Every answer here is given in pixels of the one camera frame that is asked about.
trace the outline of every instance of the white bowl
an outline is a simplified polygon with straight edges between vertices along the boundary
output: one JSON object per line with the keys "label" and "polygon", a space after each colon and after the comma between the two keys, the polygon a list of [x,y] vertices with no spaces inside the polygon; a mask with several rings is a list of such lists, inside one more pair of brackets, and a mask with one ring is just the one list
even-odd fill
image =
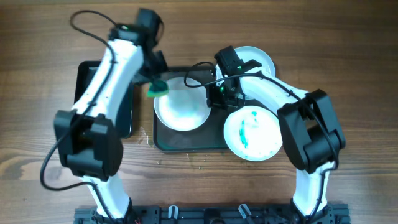
{"label": "white bowl", "polygon": [[235,48],[235,52],[239,58],[243,60],[243,62],[248,62],[254,59],[262,64],[262,67],[253,68],[247,71],[247,73],[256,73],[258,71],[262,71],[264,75],[270,74],[275,77],[275,65],[271,58],[263,50],[257,47],[244,46]]}
{"label": "white bowl", "polygon": [[[200,83],[187,78],[189,85]],[[211,108],[207,107],[206,88],[189,88],[184,77],[167,80],[169,94],[156,97],[155,112],[159,120],[176,131],[190,131],[201,126],[209,117]]]}

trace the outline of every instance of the green stain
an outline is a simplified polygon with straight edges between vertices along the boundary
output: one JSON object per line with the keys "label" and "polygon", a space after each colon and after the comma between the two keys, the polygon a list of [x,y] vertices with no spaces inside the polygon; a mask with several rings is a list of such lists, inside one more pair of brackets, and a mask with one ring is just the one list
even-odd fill
{"label": "green stain", "polygon": [[257,111],[252,111],[251,114],[257,116]]}
{"label": "green stain", "polygon": [[148,145],[149,145],[150,147],[154,147],[154,142],[153,142],[152,140],[148,140]]}
{"label": "green stain", "polygon": [[169,93],[169,86],[163,80],[156,80],[150,84],[147,97],[159,97]]}
{"label": "green stain", "polygon": [[241,129],[239,130],[239,135],[241,137],[241,142],[244,145],[244,148],[246,149],[248,147],[248,140],[244,135],[244,121],[242,121]]}

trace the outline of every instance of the white plate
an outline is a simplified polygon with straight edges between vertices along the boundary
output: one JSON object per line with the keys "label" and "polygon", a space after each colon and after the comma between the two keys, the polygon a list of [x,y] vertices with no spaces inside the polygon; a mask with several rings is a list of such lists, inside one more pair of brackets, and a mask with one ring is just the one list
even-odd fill
{"label": "white plate", "polygon": [[[200,83],[187,78],[190,85]],[[159,120],[176,131],[190,131],[201,126],[209,117],[211,108],[207,107],[206,88],[189,88],[183,77],[167,80],[169,94],[156,97],[155,112]]]}
{"label": "white plate", "polygon": [[[244,46],[235,48],[235,52],[239,56],[239,58],[243,60],[243,62],[248,62],[254,59],[261,63],[262,67],[251,69],[247,71],[247,73],[262,71],[262,73],[265,75],[270,74],[275,77],[275,65],[272,62],[271,58],[263,50],[257,47]],[[216,76],[217,79],[223,77],[218,65],[216,65]],[[223,82],[224,81],[218,82],[217,85],[220,86]]]}
{"label": "white plate", "polygon": [[244,106],[230,114],[225,121],[224,138],[237,156],[249,161],[269,159],[282,147],[278,119],[259,106]]}

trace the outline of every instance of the black motor joint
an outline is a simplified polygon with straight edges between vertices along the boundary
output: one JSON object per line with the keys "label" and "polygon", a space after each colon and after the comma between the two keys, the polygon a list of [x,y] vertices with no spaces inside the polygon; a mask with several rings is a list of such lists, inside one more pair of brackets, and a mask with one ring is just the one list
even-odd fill
{"label": "black motor joint", "polygon": [[144,64],[139,70],[141,76],[135,83],[147,83],[160,77],[168,70],[162,51],[153,52],[164,30],[162,19],[155,11],[140,9],[134,24],[118,24],[111,29],[109,40],[121,39],[141,46]]}
{"label": "black motor joint", "polygon": [[243,62],[233,46],[221,49],[215,54],[214,59],[217,61],[223,77],[236,76],[236,78],[226,79],[220,86],[217,84],[210,85],[206,89],[207,105],[224,110],[241,108],[244,106],[244,100],[241,101],[238,96],[244,96],[244,93],[237,75],[245,74],[255,67],[261,67],[261,63],[255,60]]}

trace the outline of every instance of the wooden table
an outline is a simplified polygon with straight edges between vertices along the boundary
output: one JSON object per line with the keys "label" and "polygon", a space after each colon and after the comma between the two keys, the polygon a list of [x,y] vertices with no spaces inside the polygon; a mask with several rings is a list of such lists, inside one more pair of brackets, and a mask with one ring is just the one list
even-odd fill
{"label": "wooden table", "polygon": [[[128,23],[140,7],[163,18],[159,49],[169,65],[252,45],[271,56],[283,81],[325,90],[347,139],[328,199],[349,204],[353,223],[398,220],[397,2],[52,2],[0,6],[0,223],[71,223],[74,208],[95,204],[87,187],[49,192],[39,184],[54,143],[53,117],[73,104],[77,66],[104,52],[72,30],[68,18],[93,9]],[[102,37],[110,28],[94,15],[77,23]],[[292,197],[295,169],[283,149],[264,162],[231,152],[163,154],[153,146],[152,100],[142,97],[136,108],[136,132],[124,141],[120,168],[134,205],[288,203]],[[60,166],[57,152],[46,178],[57,186],[78,181]]]}

